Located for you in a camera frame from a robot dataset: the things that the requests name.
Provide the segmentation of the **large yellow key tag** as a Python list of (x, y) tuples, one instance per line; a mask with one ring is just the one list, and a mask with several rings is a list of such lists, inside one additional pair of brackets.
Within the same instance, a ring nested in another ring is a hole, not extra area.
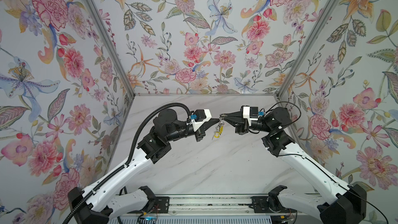
[(223, 132), (223, 127), (224, 127), (224, 121), (218, 122), (216, 125), (216, 129), (214, 131), (214, 134), (212, 136), (212, 140), (218, 139), (221, 137), (222, 132)]

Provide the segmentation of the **steel key holder plate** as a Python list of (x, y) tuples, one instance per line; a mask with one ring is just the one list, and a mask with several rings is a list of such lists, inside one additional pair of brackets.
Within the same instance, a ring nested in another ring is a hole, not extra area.
[(225, 115), (220, 115), (220, 117), (219, 117), (219, 125), (224, 125), (224, 118), (225, 118)]

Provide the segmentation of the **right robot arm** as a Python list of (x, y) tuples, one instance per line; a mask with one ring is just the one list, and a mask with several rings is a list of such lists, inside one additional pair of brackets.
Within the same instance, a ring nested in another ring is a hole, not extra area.
[(350, 185), (322, 167), (290, 137), (285, 128), (293, 122), (288, 110), (276, 107), (266, 112), (242, 106), (239, 112), (221, 114), (221, 119), (244, 135), (250, 131), (266, 132), (262, 138), (266, 149), (304, 177), (319, 196), (299, 194), (279, 185), (267, 195), (267, 206), (273, 212), (293, 209), (312, 216), (324, 224), (359, 224), (366, 217), (367, 192)]

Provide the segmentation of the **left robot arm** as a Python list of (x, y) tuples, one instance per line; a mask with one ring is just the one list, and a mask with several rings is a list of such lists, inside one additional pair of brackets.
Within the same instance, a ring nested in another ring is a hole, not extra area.
[(149, 114), (139, 126), (128, 157), (98, 181), (68, 193), (71, 212), (64, 220), (78, 224), (107, 224), (129, 212), (148, 213), (156, 196), (147, 186), (119, 195), (141, 170), (158, 162), (171, 150), (171, 142), (195, 137), (201, 141), (206, 131), (219, 122), (209, 110), (190, 111), (181, 103), (164, 105)]

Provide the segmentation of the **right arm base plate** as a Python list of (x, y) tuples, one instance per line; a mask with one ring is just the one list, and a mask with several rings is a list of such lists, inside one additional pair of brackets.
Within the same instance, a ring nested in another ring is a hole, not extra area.
[(271, 213), (268, 204), (268, 196), (253, 196), (249, 206), (256, 214)]

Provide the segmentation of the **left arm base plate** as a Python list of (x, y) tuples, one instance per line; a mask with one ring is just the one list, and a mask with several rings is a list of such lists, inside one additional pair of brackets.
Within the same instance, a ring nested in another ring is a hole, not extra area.
[(170, 197), (154, 197), (148, 201), (146, 213), (168, 214)]

